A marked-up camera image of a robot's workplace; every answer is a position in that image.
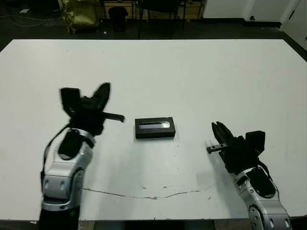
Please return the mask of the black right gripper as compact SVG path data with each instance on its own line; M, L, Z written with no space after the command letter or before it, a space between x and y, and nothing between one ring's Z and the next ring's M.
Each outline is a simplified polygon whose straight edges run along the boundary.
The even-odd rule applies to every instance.
M256 167L260 155L260 137L247 135L234 137L232 132L221 122L212 122L213 135L218 145L206 148L209 154L219 152L229 173L240 173Z

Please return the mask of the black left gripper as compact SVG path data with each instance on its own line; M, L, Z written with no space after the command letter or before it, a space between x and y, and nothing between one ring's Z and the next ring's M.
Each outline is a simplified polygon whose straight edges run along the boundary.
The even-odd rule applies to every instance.
M92 136L99 136L103 132L106 119L124 122L125 116L106 113L104 108L109 100L111 90L110 82L103 83L94 92L93 96L82 97L81 107L74 112L70 119L72 128L77 128L90 133Z

